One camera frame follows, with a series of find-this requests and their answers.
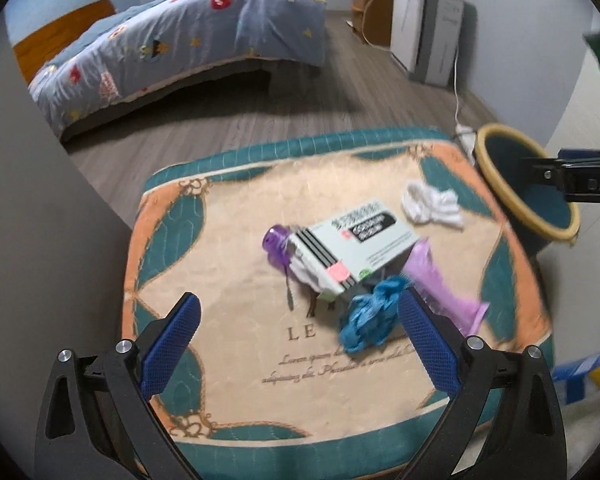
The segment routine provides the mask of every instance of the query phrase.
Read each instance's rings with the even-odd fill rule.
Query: trash bin yellow rim
[[[480,165],[482,175],[491,186],[491,189],[497,193],[504,205],[507,206],[516,218],[518,218],[518,220],[520,220],[527,228],[552,240],[573,242],[580,229],[580,210],[578,209],[578,206],[574,203],[569,203],[571,224],[566,229],[561,229],[549,224],[549,222],[544,220],[540,215],[536,214],[511,189],[491,161],[491,157],[486,148],[486,139],[489,136],[509,137],[509,139],[524,144],[534,153],[537,153],[538,157],[548,158],[549,155],[547,155],[542,146],[522,132],[510,128],[509,126],[505,126],[504,124],[485,124],[478,130],[478,136],[475,142],[475,158]]]

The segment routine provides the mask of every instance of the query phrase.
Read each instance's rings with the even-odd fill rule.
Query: white appliance
[[[447,86],[464,0],[394,0],[391,53],[412,80]]]

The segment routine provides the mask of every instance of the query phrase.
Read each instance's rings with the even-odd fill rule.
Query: purple bottle cap
[[[282,225],[274,225],[267,231],[262,239],[262,248],[269,254],[269,263],[275,267],[286,269],[291,263],[286,254],[286,239],[291,231]]]

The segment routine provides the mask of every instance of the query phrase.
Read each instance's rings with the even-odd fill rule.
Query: blue crumpled cloth
[[[342,320],[340,343],[345,352],[359,352],[384,344],[398,321],[398,297],[411,285],[405,276],[391,276],[374,287],[371,294],[355,296]]]

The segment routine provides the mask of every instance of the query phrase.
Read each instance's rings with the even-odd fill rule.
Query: wooden headboard
[[[110,0],[98,0],[47,23],[16,44],[13,51],[27,84],[40,67],[80,38],[93,23],[115,13]]]

